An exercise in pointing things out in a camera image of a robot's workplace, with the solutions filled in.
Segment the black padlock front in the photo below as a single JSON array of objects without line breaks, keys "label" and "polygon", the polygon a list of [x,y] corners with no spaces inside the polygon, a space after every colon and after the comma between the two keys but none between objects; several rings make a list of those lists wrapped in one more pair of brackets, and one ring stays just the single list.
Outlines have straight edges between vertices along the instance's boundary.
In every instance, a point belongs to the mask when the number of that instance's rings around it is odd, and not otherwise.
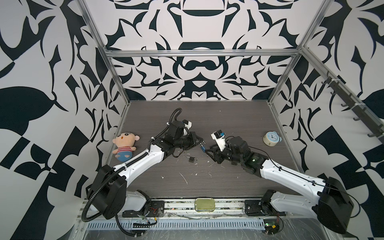
[{"label": "black padlock front", "polygon": [[189,163],[196,163],[198,158],[193,157],[191,154],[187,153],[185,157],[188,159]]}]

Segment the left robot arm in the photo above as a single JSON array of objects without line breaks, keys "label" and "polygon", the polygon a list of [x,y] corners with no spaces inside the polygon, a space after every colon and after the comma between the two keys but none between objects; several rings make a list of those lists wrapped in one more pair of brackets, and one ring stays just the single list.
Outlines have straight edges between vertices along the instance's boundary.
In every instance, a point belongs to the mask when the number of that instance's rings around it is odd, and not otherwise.
[{"label": "left robot arm", "polygon": [[137,213],[146,221],[144,227],[157,223],[146,218],[150,212],[151,198],[142,191],[129,192],[127,188],[152,166],[169,156],[174,157],[176,149],[185,152],[203,143],[203,138],[190,130],[190,121],[177,119],[181,112],[181,108],[173,111],[166,128],[149,140],[143,152],[114,167],[105,165],[99,169],[81,214],[83,222],[93,221],[100,216],[118,221],[119,212],[123,211]]}]

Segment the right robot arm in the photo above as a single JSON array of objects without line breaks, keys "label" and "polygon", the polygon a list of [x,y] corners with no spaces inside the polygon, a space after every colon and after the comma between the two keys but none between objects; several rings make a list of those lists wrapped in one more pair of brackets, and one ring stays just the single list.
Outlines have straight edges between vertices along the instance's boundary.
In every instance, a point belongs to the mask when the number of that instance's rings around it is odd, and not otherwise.
[{"label": "right robot arm", "polygon": [[228,160],[259,178],[281,184],[297,195],[280,192],[268,194],[267,205],[277,212],[290,212],[317,219],[324,227],[346,234],[352,218],[355,198],[347,193],[343,184],[332,177],[321,179],[287,168],[273,161],[267,154],[254,152],[241,137],[228,141],[216,140],[216,144],[204,150],[216,163]]}]

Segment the gold metal tin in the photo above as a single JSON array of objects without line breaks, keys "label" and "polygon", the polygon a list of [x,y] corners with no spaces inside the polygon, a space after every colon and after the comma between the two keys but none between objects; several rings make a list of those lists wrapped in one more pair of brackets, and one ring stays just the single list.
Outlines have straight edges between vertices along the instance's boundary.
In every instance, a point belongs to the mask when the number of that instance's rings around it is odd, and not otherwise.
[{"label": "gold metal tin", "polygon": [[197,198],[195,200],[196,212],[213,212],[216,208],[216,201],[213,198]]}]

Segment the cream blue alarm clock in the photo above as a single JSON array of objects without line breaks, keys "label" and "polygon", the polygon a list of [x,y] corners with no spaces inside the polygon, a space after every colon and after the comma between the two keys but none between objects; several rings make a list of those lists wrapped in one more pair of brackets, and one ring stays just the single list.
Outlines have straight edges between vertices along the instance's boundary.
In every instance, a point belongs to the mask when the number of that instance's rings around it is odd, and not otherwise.
[{"label": "cream blue alarm clock", "polygon": [[277,132],[270,131],[263,136],[264,144],[269,147],[274,147],[281,141],[282,141],[282,138]]}]

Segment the plush doll striped shirt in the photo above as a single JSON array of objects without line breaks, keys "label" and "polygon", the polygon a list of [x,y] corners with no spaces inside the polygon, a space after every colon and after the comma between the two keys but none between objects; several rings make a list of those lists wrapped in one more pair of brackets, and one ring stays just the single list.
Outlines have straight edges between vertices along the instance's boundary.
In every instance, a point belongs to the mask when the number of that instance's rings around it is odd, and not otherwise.
[{"label": "plush doll striped shirt", "polygon": [[113,139],[116,149],[113,150],[113,155],[120,162],[127,162],[133,156],[133,152],[137,149],[135,142],[140,140],[140,136],[133,133],[121,133]]}]

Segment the small electronics board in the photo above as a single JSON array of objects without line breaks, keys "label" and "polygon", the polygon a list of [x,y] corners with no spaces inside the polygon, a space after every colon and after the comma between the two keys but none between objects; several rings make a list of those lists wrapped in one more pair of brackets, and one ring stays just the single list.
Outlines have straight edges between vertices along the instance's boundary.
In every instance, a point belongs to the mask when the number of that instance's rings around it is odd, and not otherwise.
[{"label": "small electronics board", "polygon": [[262,233],[274,236],[283,230],[284,223],[281,220],[264,219],[264,228]]}]

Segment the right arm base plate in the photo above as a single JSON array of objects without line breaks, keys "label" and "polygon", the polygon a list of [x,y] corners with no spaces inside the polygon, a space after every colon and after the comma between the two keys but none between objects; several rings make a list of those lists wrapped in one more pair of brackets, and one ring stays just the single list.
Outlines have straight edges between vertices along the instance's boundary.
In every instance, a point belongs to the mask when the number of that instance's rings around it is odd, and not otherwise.
[{"label": "right arm base plate", "polygon": [[270,202],[262,200],[246,200],[245,214],[249,217],[270,217],[270,216],[286,216],[284,212],[278,212]]}]

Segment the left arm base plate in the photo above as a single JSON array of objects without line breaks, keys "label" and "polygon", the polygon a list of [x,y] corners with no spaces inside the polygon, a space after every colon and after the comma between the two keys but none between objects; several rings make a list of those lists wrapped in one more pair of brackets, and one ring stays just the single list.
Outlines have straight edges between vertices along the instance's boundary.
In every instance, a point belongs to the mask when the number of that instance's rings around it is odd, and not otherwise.
[{"label": "left arm base plate", "polygon": [[151,201],[145,203],[145,205],[139,211],[123,211],[123,218],[139,218],[139,217],[147,217],[147,218],[155,218],[162,217],[164,215],[165,210],[165,202],[164,201]]}]

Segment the black coat hook rail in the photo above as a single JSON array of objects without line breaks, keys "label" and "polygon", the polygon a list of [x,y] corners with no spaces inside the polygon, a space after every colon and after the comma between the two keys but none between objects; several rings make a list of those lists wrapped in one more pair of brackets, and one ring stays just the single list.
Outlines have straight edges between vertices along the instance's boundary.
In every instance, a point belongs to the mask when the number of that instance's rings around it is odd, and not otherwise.
[{"label": "black coat hook rail", "polygon": [[371,131],[367,134],[369,138],[376,138],[384,144],[384,122],[341,79],[333,76],[330,71],[327,71],[326,76],[322,85],[330,87],[331,95],[338,96],[343,101],[341,107],[355,114],[355,122],[362,122]]}]

